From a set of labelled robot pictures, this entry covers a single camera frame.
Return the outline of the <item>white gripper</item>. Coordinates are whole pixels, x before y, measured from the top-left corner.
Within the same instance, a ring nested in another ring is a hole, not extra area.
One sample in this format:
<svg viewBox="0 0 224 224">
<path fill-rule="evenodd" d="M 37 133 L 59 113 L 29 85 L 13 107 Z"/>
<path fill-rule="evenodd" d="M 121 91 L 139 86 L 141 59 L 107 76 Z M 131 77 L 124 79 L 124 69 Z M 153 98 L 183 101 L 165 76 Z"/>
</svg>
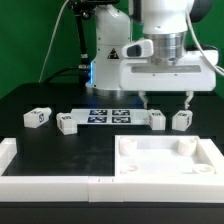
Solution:
<svg viewBox="0 0 224 224">
<path fill-rule="evenodd" d="M 216 74 L 199 51 L 188 51 L 174 65 L 154 65 L 147 59 L 125 59 L 120 65 L 119 85 L 125 91 L 139 91 L 144 109 L 145 91 L 186 91 L 184 109 L 188 110 L 194 91 L 212 91 Z"/>
</svg>

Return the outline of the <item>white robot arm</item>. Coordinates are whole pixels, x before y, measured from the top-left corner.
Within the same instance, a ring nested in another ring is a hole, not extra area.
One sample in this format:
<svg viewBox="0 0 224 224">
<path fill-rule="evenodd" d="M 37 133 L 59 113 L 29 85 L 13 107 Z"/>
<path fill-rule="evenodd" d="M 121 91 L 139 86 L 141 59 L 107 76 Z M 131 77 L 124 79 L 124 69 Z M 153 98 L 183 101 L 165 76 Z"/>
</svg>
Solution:
<svg viewBox="0 0 224 224">
<path fill-rule="evenodd" d="M 211 91 L 219 53 L 210 46 L 185 45 L 192 24 L 202 20 L 212 0 L 128 0 L 129 13 L 106 1 L 96 3 L 97 54 L 86 88 L 100 95 L 149 91 Z"/>
</svg>

